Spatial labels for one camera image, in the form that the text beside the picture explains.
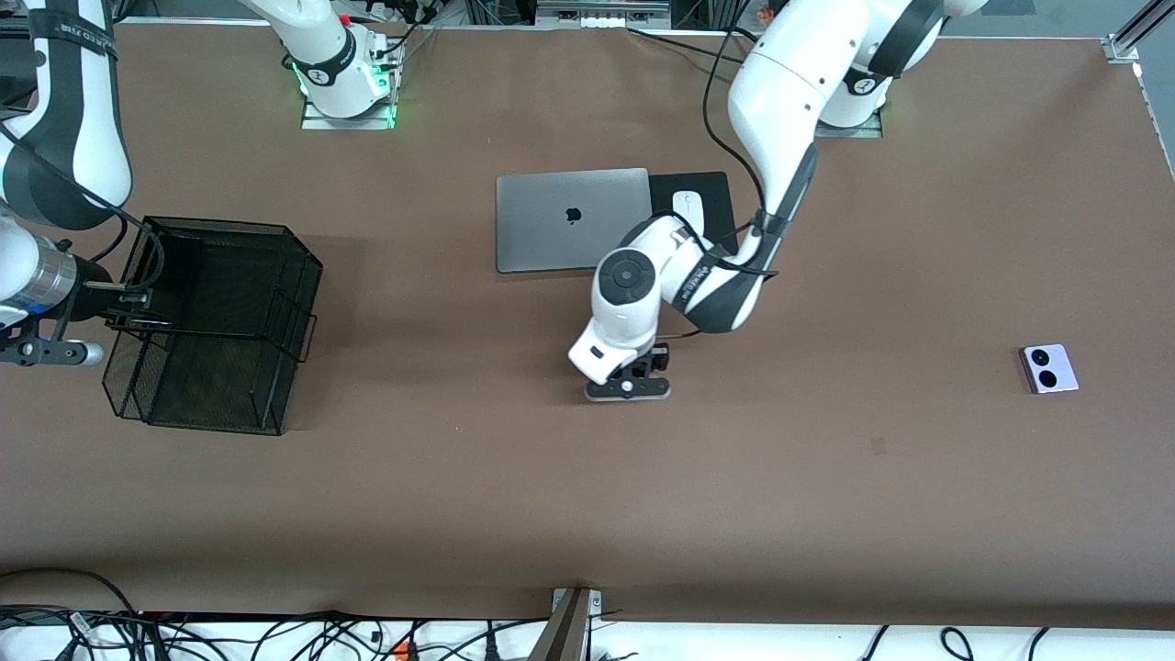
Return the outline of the lilac flip phone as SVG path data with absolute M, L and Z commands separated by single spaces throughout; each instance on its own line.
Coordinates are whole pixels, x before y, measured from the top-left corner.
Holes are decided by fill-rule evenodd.
M 1020 348 L 1019 357 L 1023 364 L 1025 379 L 1033 394 L 1076 392 L 1080 389 L 1063 344 L 1034 344 Z

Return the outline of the silver closed laptop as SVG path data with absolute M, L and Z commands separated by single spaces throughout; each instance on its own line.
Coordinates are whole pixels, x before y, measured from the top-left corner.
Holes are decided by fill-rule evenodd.
M 497 178 L 497 271 L 592 269 L 652 213 L 645 168 Z

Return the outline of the black mouse pad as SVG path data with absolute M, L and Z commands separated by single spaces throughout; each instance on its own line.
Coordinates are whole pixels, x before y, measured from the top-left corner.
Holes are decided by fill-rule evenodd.
M 676 191 L 700 194 L 705 213 L 705 231 L 701 237 L 721 244 L 727 252 L 738 252 L 737 222 L 726 173 L 651 174 L 649 188 L 654 213 L 673 210 L 672 195 Z

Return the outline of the aluminium corner profile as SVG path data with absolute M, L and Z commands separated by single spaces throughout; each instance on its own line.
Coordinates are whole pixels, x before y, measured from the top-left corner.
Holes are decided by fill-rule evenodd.
M 1110 63 L 1136 62 L 1137 47 L 1171 16 L 1175 0 L 1148 0 L 1116 32 L 1101 39 L 1104 58 Z

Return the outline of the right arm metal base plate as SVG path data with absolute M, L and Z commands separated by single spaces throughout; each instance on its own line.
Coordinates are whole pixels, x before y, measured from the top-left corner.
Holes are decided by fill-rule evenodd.
M 337 72 L 295 63 L 306 96 L 302 129 L 385 130 L 397 119 L 402 46 L 387 35 L 368 35 L 352 61 Z

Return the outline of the grey aluminium post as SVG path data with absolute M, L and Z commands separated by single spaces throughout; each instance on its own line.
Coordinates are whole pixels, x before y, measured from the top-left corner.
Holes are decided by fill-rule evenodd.
M 591 626 L 600 615 L 600 591 L 585 587 L 553 591 L 553 614 L 526 661 L 590 661 Z

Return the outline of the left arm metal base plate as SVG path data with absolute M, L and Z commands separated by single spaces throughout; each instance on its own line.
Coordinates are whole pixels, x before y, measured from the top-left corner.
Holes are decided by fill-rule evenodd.
M 817 139 L 882 139 L 884 127 L 881 120 L 881 113 L 874 112 L 870 114 L 862 124 L 855 124 L 851 127 L 838 127 L 834 124 L 826 124 L 826 122 L 818 121 L 815 129 Z

